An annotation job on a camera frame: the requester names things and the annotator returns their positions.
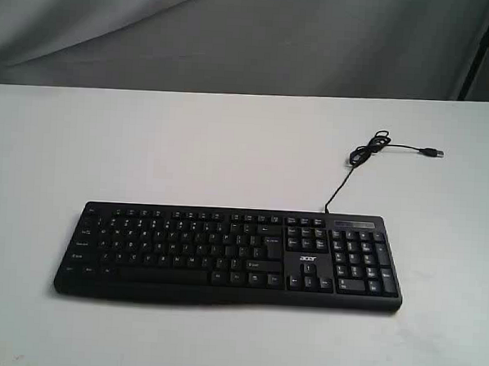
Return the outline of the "grey backdrop cloth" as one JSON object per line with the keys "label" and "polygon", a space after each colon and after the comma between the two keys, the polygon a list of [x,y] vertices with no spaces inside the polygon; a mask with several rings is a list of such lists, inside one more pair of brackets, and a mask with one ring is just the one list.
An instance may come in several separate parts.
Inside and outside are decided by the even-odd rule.
{"label": "grey backdrop cloth", "polygon": [[452,100],[489,0],[0,0],[0,84]]}

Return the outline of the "black Acer keyboard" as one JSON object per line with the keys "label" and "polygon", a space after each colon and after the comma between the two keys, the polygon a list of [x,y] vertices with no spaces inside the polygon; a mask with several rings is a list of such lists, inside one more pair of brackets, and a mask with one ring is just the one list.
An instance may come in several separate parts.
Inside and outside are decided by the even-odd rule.
{"label": "black Acer keyboard", "polygon": [[394,265],[376,216],[94,201],[54,288],[107,300],[394,312]]}

